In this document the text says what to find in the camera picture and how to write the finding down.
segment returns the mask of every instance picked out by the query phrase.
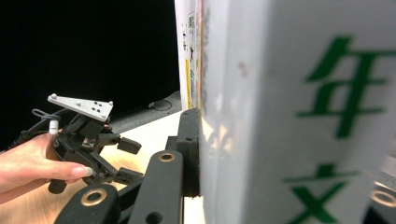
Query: white cable connector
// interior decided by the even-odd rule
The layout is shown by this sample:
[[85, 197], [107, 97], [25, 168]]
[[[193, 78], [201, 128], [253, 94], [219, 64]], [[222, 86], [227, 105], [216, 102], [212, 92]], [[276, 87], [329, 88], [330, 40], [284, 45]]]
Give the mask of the white cable connector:
[[52, 119], [49, 122], [49, 133], [51, 135], [57, 135], [59, 130], [59, 121], [56, 119]]

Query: fingernail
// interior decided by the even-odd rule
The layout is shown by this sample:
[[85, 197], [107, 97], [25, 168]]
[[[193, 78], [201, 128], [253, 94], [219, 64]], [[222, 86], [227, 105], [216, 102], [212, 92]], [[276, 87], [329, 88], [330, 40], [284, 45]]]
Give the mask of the fingernail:
[[72, 176], [75, 176], [77, 178], [83, 177], [83, 176], [90, 176], [92, 175], [93, 170], [91, 167], [76, 167], [72, 171]]

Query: wooden table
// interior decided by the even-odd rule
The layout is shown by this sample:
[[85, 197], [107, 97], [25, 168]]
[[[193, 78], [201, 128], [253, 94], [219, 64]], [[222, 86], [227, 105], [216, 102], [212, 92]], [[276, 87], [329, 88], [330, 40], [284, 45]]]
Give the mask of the wooden table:
[[[180, 113], [122, 133], [121, 136], [135, 140], [142, 145], [137, 155], [118, 150], [116, 146], [109, 146], [103, 149], [101, 156], [117, 169], [125, 167], [145, 173], [151, 155], [164, 150], [168, 136], [177, 135]], [[117, 189], [125, 187], [117, 183], [112, 183], [112, 185]], [[48, 192], [48, 184], [42, 186], [11, 202], [0, 204], [0, 223], [53, 223], [70, 198], [84, 187], [86, 184], [80, 180], [68, 185], [62, 194], [54, 195]], [[202, 200], [201, 197], [185, 200], [186, 224], [205, 223]]]

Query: table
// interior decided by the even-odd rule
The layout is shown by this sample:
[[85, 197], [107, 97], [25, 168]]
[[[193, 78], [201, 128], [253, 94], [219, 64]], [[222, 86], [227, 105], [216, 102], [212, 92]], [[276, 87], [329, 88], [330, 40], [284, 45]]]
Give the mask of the table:
[[[116, 146], [105, 147], [101, 153], [114, 167], [136, 170], [145, 173], [152, 154], [164, 150], [168, 136], [176, 136], [181, 112], [157, 119], [146, 125], [137, 127], [121, 136], [137, 141], [142, 145], [137, 155], [118, 150]], [[122, 184], [112, 183], [117, 189], [125, 187]], [[0, 204], [1, 223], [53, 223], [55, 218], [70, 200], [70, 198], [86, 184], [80, 180], [68, 185], [59, 195], [48, 192], [48, 184], [30, 191], [21, 197], [4, 204]], [[203, 198], [186, 198], [185, 223], [201, 224], [204, 222]]]

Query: black curtain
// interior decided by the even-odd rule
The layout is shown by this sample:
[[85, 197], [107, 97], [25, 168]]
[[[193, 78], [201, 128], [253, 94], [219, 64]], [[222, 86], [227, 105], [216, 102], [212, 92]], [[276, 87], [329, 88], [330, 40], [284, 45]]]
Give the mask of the black curtain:
[[179, 90], [173, 0], [2, 1], [0, 149], [61, 109], [48, 95], [113, 101], [113, 115]]

